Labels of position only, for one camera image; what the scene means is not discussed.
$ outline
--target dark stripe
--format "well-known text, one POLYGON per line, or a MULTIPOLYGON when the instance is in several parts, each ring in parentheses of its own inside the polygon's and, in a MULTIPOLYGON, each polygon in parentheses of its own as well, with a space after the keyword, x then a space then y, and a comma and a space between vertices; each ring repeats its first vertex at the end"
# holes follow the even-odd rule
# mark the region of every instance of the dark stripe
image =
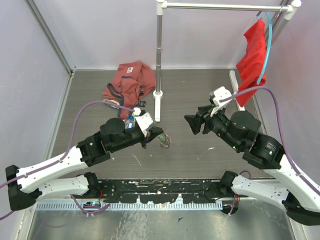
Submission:
MULTIPOLYGON (((130 107, 130 109, 134 109, 136 106, 137 106, 137 105, 132 105, 132 106, 130 107)), ((129 117, 131 117, 131 116, 132 116, 132 114, 133 114, 133 112, 132 112, 132 111, 130 111, 130 112, 129 112, 129 117)))
MULTIPOLYGON (((112 85, 112 83, 108 83, 108 84, 107 84, 107 88, 109 89, 109 91, 110 91, 110 93, 111 93, 112 96, 114 96, 114 97, 117 98, 117 99, 120 99, 119 104, 120 104, 121 106, 123 106, 124 103, 125 103, 125 97, 124 97, 120 92, 118 92, 118 91, 115 89, 115 87, 112 85)), ((119 108, 119 109, 118 109, 118 118, 121 118, 121 111, 122 111, 122 109, 119 108)))

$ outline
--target metal table surface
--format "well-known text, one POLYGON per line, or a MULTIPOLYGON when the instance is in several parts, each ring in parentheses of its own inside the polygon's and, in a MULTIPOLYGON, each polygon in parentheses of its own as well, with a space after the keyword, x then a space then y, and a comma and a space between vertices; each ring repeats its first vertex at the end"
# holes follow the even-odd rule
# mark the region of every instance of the metal table surface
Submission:
MULTIPOLYGON (((262 170, 249 165, 214 133, 193 135, 186 114, 196 114, 197 107, 210 104, 209 93, 221 86, 232 90, 230 69, 171 69, 162 71, 161 122, 159 127, 171 135, 169 149, 160 148, 158 140, 153 140, 142 149, 140 144, 111 154, 112 159, 94 165, 89 169, 68 173, 72 178, 88 171, 99 179, 172 179, 172 178, 213 178, 219 179, 226 170, 239 173, 249 170, 253 178, 270 178, 262 170)), ((79 109, 90 101, 102 100, 105 85, 110 83, 116 71, 76 71, 72 80, 63 116, 56 136, 52 156, 66 150, 71 129, 79 109)), ((152 93, 142 99, 145 110, 154 116, 155 100, 152 93)), ((253 101, 245 109, 256 115, 253 101)), ((230 117, 236 112, 233 101, 226 108, 230 117)), ((117 110, 105 105, 88 107, 77 123, 73 144, 96 133, 100 125, 117 117, 117 110)))
POLYGON ((219 210, 37 210, 28 240, 292 240, 286 214, 258 200, 241 199, 229 217, 219 210))

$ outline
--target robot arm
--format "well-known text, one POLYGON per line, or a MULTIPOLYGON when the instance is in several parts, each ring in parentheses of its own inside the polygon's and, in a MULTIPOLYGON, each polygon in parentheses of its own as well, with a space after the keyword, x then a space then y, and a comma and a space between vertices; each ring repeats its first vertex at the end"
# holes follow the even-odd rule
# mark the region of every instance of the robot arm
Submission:
POLYGON ((111 118, 100 126, 100 131, 80 141, 72 147, 67 156, 48 168, 45 166, 59 161, 62 156, 55 156, 39 164, 19 168, 11 165, 5 169, 7 181, 20 178, 8 184, 8 196, 12 211, 18 211, 32 206, 43 198, 53 198, 61 195, 94 196, 100 189, 94 173, 87 172, 75 178, 56 179, 76 170, 89 168, 110 159, 110 153, 141 143, 146 148, 163 129, 155 126, 150 114, 142 111, 135 118, 134 127, 126 129, 125 123, 119 118, 111 118), (28 175, 29 172, 45 168, 28 175))
MULTIPOLYGON (((248 111, 237 111, 230 119, 225 115, 226 103, 220 100, 231 96, 224 87, 209 95, 210 105, 198 107, 196 115, 185 115, 193 134, 214 132, 250 165, 265 171, 285 188, 270 188, 261 183, 227 171, 220 181, 220 190, 229 197, 234 194, 258 198, 285 209, 287 215, 305 225, 320 225, 320 196, 314 192, 289 164, 283 146, 273 137, 259 133, 261 122, 248 111)), ((303 171, 301 174, 316 188, 320 187, 303 171)))

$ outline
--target white bracket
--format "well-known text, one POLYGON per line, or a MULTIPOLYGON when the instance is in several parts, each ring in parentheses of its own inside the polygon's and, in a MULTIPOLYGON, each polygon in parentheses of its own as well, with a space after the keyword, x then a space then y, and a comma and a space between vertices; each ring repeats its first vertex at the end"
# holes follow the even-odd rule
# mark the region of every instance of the white bracket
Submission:
MULTIPOLYGON (((296 174, 285 154, 280 161, 280 165, 280 169, 265 169, 263 171, 279 180, 306 210, 320 213, 320 196, 296 174)), ((297 165, 296 168, 315 188, 320 189, 320 186, 297 165)))
POLYGON ((156 14, 162 16, 164 14, 164 8, 166 8, 164 3, 167 3, 165 0, 156 0, 156 14))
POLYGON ((136 122, 139 125, 141 132, 143 132, 144 136, 147 136, 147 131, 151 129, 156 123, 150 116, 150 113, 146 112, 142 116, 135 117, 136 122))
POLYGON ((288 21, 291 20, 294 14, 296 13, 296 11, 298 10, 298 8, 301 7, 301 4, 302 4, 301 0, 293 0, 289 5, 289 7, 291 8, 290 11, 287 11, 284 14, 283 18, 288 21))
POLYGON ((215 107, 212 109, 212 112, 210 113, 210 117, 212 117, 220 109, 225 108, 226 105, 232 101, 232 99, 230 99, 228 101, 224 101, 224 102, 220 102, 220 100, 226 99, 231 96, 232 95, 231 95, 230 91, 227 90, 224 86, 221 86, 221 87, 217 88, 216 90, 212 91, 209 94, 209 98, 213 100, 215 107))
POLYGON ((164 93, 160 91, 157 93, 156 91, 153 92, 153 98, 155 100, 154 103, 154 120, 156 122, 160 122, 160 112, 161 112, 161 99, 164 93))
MULTIPOLYGON (((233 89, 233 94, 236 94, 238 92, 239 85, 238 85, 235 71, 233 71, 233 70, 229 71, 229 77, 230 77, 230 81, 231 81, 231 85, 232 85, 232 89, 233 89)), ((238 111, 244 111, 245 107, 240 106, 239 103, 237 102, 237 99, 234 99, 234 100, 236 102, 236 106, 238 108, 238 111)))
MULTIPOLYGON (((55 156, 47 161, 38 163, 36 165, 19 168, 19 172, 16 174, 16 176, 25 176, 26 173, 29 173, 32 170, 45 167, 48 164, 60 160, 63 155, 64 153, 55 156)), ((76 170, 88 168, 88 165, 84 161, 81 161, 82 157, 83 156, 81 154, 80 149, 74 146, 70 149, 68 155, 65 157, 65 159, 63 159, 63 161, 51 167, 38 171, 32 175, 27 175, 27 177, 23 177, 17 180, 17 184, 21 185, 20 190, 22 192, 29 194, 36 190, 40 185, 45 184, 51 181, 52 179, 59 178, 65 174, 74 172, 76 170)))
POLYGON ((83 195, 88 189, 88 180, 84 175, 73 178, 62 178, 49 181, 39 186, 42 192, 36 200, 61 198, 69 195, 83 195))
POLYGON ((232 181, 232 191, 238 195, 246 195, 272 204, 283 211, 286 210, 282 201, 287 199, 289 192, 285 187, 265 185, 238 175, 232 181))

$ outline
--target hanging red towel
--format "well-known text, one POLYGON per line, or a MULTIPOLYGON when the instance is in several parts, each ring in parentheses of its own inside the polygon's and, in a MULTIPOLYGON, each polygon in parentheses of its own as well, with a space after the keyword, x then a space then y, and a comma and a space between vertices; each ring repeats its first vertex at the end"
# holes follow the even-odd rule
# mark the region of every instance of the hanging red towel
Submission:
MULTIPOLYGON (((141 61, 124 63, 119 65, 112 83, 105 86, 102 97, 104 100, 133 109, 155 86, 156 78, 148 65, 141 61)), ((119 118, 130 115, 129 111, 119 109, 119 118)))
MULTIPOLYGON (((237 63, 236 68, 240 73, 242 83, 238 91, 262 86, 266 83, 266 75, 264 74, 260 84, 257 84, 257 79, 263 68, 266 57, 266 37, 265 37, 265 23, 258 20, 248 31, 244 34, 247 40, 246 54, 237 63)), ((251 91, 236 98, 237 102, 243 107, 256 93, 251 91)))

